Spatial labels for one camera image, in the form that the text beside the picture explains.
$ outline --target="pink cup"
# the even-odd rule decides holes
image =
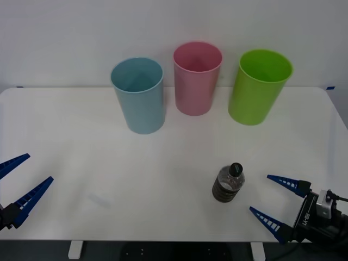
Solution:
[[[175,50],[173,58],[176,107],[190,116],[207,113],[219,77],[220,50],[206,42],[188,42]]]

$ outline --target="white table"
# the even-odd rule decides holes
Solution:
[[[347,197],[348,130],[327,93],[284,88],[264,123],[211,110],[186,116],[165,88],[163,127],[130,131],[113,88],[17,88],[0,95],[0,162],[32,157],[0,181],[3,206],[48,176],[54,182],[19,229],[0,239],[276,241],[249,206],[293,225],[302,198],[266,178],[304,179]],[[212,196],[221,167],[240,162],[246,182],[230,203]],[[348,214],[348,204],[338,202]]]

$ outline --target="bottle cap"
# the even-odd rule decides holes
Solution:
[[[228,173],[232,176],[232,177],[239,177],[241,175],[241,173],[243,172],[243,167],[241,164],[239,163],[233,163],[231,165],[231,167],[229,167],[228,169]]]

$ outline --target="water bottle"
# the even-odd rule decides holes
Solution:
[[[231,201],[245,182],[243,167],[239,163],[223,167],[213,185],[213,195],[220,202]]]

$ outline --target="plastic cup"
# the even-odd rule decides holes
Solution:
[[[219,77],[220,50],[206,42],[188,42],[175,50],[173,59],[176,107],[190,116],[207,113]]]
[[[129,129],[149,134],[162,127],[165,119],[163,70],[149,58],[130,58],[111,73],[117,97]]]
[[[292,72],[291,62],[277,52],[244,53],[229,99],[230,116],[245,125],[263,122]]]

